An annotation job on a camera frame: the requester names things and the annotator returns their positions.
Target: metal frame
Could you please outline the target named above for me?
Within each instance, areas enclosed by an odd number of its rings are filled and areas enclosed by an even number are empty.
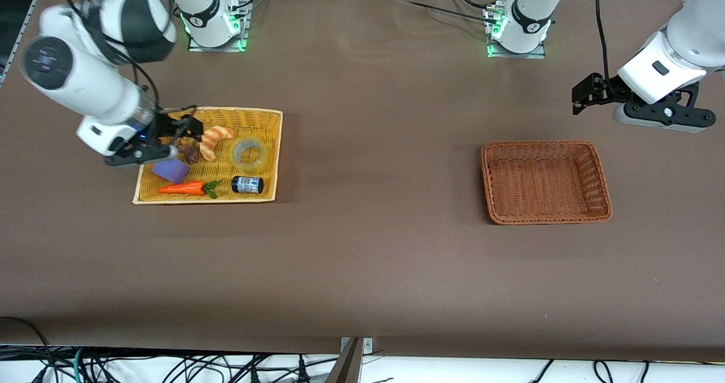
[[[352,338],[344,337],[340,339],[340,353],[342,353],[345,350],[345,346],[347,345],[347,342]],[[363,338],[362,339],[362,354],[363,355],[371,355],[373,353],[373,338]]]
[[[347,340],[345,349],[337,358],[325,383],[358,383],[360,381],[360,368],[363,367],[363,354],[365,352],[365,339],[354,337]]]
[[[31,2],[31,6],[28,8],[28,13],[25,14],[25,19],[23,20],[23,26],[20,27],[20,32],[18,32],[18,37],[15,39],[15,43],[12,45],[12,50],[10,52],[10,56],[7,57],[7,65],[5,65],[5,68],[2,70],[2,75],[0,75],[0,88],[2,88],[2,83],[5,81],[5,75],[7,75],[7,71],[10,70],[10,65],[12,64],[13,58],[15,58],[15,52],[18,51],[18,45],[20,44],[20,38],[23,37],[23,33],[25,33],[25,27],[28,26],[28,21],[31,19],[31,15],[33,14],[33,9],[36,7],[36,3],[38,0],[33,0]]]

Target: mounting plate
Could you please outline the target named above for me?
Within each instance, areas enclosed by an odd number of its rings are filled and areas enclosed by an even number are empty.
[[[498,23],[486,23],[486,40],[487,40],[487,51],[489,57],[505,57],[505,58],[531,58],[542,60],[546,58],[546,52],[544,51],[544,42],[540,42],[537,47],[528,53],[513,53],[506,50],[498,40],[492,37],[493,29],[499,27],[502,22],[506,21],[505,9],[506,6],[504,1],[497,1],[495,5],[489,5],[483,9],[485,19],[494,19]]]
[[[249,0],[239,0],[240,4],[247,3]],[[239,33],[232,37],[225,44],[215,47],[208,48],[199,45],[186,31],[189,37],[189,51],[190,52],[213,52],[213,53],[238,53],[246,51],[246,42],[249,39],[249,27],[251,26],[251,8],[254,6],[253,3],[240,8],[236,14],[240,14],[241,17],[234,22],[239,22]]]
[[[344,337],[340,339],[340,353],[345,349],[345,345],[347,345],[347,341],[349,341],[349,337]],[[362,339],[362,354],[363,355],[370,355],[370,353],[373,352],[373,338],[363,338]]]

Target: brown toy food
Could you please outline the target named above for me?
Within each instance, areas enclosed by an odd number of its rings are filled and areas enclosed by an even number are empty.
[[[187,164],[195,164],[199,161],[199,149],[197,148],[197,141],[191,141],[191,143],[181,143],[181,140],[177,139],[174,145],[179,150],[179,153],[186,156]]]

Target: toy croissant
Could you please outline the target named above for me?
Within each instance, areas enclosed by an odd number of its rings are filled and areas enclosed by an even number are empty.
[[[231,128],[215,125],[204,131],[202,143],[199,144],[199,151],[204,159],[207,159],[207,161],[216,160],[217,156],[214,154],[214,148],[217,146],[217,142],[228,138],[234,138],[234,130]]]

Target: white floor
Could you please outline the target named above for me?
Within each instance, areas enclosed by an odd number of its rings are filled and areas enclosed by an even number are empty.
[[[306,362],[328,359],[335,355],[305,355]],[[233,365],[244,365],[249,356],[229,356]],[[179,362],[178,358],[155,358],[150,360],[118,360],[108,363],[108,370],[119,383],[161,383],[166,374]],[[404,358],[366,356],[362,367],[360,383],[529,383],[536,379],[546,360],[514,359],[464,359],[464,358]],[[607,362],[614,383],[639,383],[644,365],[635,362]],[[309,367],[310,376],[329,372],[333,362]],[[598,383],[592,370],[592,362],[584,360],[556,360],[544,376],[541,383]],[[297,368],[297,355],[274,355],[259,367]],[[0,362],[0,381],[2,383],[29,383],[42,369],[39,361],[3,361]],[[224,381],[228,381],[226,368],[220,368]],[[269,383],[283,372],[260,372],[262,383]],[[62,375],[62,383],[75,383]],[[219,373],[204,370],[194,379],[194,383],[221,383]],[[696,383],[725,382],[725,367],[722,365],[695,365],[681,363],[651,363],[645,383]],[[55,382],[51,372],[47,373],[44,383]]]

